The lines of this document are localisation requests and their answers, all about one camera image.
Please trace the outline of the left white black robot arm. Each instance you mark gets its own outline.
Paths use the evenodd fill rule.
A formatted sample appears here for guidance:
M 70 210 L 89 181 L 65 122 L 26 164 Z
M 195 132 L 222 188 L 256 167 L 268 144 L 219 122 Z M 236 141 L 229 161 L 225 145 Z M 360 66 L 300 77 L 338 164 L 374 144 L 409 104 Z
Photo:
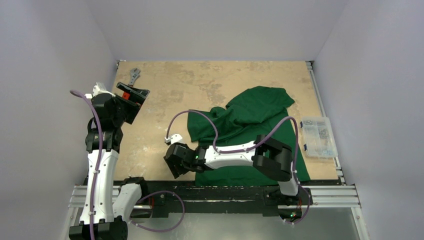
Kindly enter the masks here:
M 126 178 L 113 200 L 114 174 L 123 139 L 122 125 L 132 124 L 150 91 L 119 82 L 122 95 L 102 83 L 91 94 L 70 93 L 83 99 L 93 117 L 87 124 L 85 146 L 88 158 L 87 190 L 78 224 L 69 228 L 71 240 L 126 240 L 128 222 L 135 204 L 149 199 L 143 177 Z

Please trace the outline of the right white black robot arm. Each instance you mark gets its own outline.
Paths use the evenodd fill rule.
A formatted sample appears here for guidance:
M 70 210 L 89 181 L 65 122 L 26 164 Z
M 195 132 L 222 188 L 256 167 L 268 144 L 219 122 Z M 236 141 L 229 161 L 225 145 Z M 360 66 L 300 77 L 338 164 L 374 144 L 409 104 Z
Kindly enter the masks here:
M 289 205 L 300 198 L 300 186 L 295 177 L 292 148 L 274 138 L 261 134 L 250 142 L 218 146 L 198 146 L 191 149 L 180 134 L 165 137 L 168 149 L 164 161 L 174 178 L 188 172 L 204 173 L 224 167 L 253 167 L 276 181 L 279 189 L 267 193 L 274 201 Z

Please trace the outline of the green t-shirt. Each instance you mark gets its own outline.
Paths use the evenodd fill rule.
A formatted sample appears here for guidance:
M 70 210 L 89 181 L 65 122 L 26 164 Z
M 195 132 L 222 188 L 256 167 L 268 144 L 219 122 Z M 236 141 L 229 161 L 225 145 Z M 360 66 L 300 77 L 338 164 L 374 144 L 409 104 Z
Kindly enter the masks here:
M 188 113 L 187 130 L 192 142 L 211 145 L 218 133 L 216 145 L 241 145 L 267 135 L 275 125 L 289 115 L 295 104 L 284 88 L 256 86 L 231 99 L 225 107 Z M 270 186 L 277 182 L 249 166 L 229 166 L 195 175 L 196 186 Z

